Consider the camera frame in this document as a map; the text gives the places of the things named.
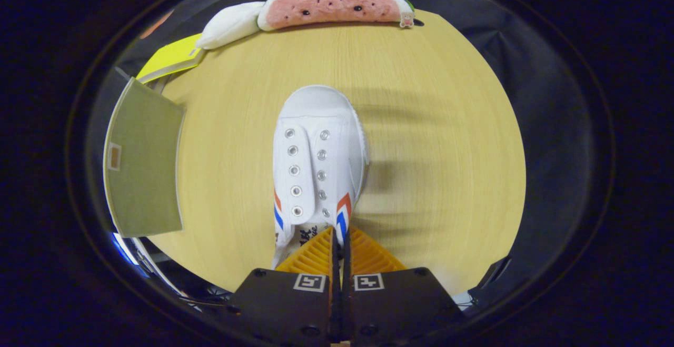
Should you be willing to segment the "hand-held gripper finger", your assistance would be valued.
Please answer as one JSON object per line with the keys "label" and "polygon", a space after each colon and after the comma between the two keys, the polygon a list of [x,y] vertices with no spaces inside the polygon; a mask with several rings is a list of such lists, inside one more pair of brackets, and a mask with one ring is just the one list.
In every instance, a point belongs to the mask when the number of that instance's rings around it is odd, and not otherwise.
{"label": "hand-held gripper finger", "polygon": [[352,346],[431,346],[464,313],[427,267],[405,267],[362,230],[344,245],[343,326]]}
{"label": "hand-held gripper finger", "polygon": [[257,345],[331,345],[340,336],[339,252],[327,229],[277,270],[253,270],[229,301],[230,326]]}

